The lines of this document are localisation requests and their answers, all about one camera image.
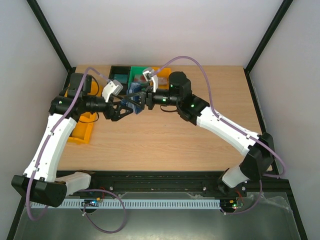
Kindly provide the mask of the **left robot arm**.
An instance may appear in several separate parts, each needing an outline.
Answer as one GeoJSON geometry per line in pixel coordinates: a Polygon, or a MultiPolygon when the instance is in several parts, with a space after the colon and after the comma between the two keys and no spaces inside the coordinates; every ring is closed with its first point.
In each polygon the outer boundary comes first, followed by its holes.
{"type": "Polygon", "coordinates": [[[92,81],[92,75],[73,73],[69,85],[52,100],[47,126],[34,157],[23,174],[14,175],[11,181],[27,204],[58,207],[66,196],[90,186],[89,171],[57,177],[62,153],[82,114],[102,113],[107,120],[115,122],[133,112],[113,100],[123,89],[119,81],[109,79],[102,90],[91,95],[92,81]]]}

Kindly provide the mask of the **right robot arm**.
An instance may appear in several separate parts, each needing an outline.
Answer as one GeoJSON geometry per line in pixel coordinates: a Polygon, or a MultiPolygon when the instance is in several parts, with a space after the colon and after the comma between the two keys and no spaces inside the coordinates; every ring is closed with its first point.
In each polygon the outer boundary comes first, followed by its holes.
{"type": "Polygon", "coordinates": [[[229,196],[245,181],[258,182],[274,162],[273,137],[241,127],[225,116],[213,111],[210,104],[192,93],[191,81],[184,72],[175,71],[168,77],[169,88],[127,94],[124,99],[131,106],[153,109],[154,105],[175,106],[178,115],[195,126],[206,129],[232,145],[243,161],[228,168],[217,182],[218,191],[229,196]]]}

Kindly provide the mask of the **blue card holder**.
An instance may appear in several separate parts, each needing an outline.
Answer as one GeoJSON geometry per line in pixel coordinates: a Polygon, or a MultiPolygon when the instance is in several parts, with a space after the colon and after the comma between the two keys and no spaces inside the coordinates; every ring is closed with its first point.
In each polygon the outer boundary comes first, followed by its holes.
{"type": "MultiPolygon", "coordinates": [[[[141,86],[140,83],[138,83],[138,82],[132,82],[132,83],[130,84],[129,89],[127,90],[127,94],[129,95],[129,94],[138,93],[138,92],[140,92],[141,90],[142,90],[142,86],[141,86]]],[[[140,102],[140,97],[139,97],[138,95],[132,96],[132,97],[130,97],[130,99],[131,99],[132,101],[136,102],[136,103],[139,103],[139,102],[140,102]]],[[[134,105],[134,104],[131,103],[131,102],[127,102],[127,103],[126,103],[126,106],[129,107],[129,108],[131,108],[131,109],[133,110],[133,113],[135,113],[136,115],[138,115],[139,113],[142,112],[142,109],[141,109],[139,106],[134,105]]]]}

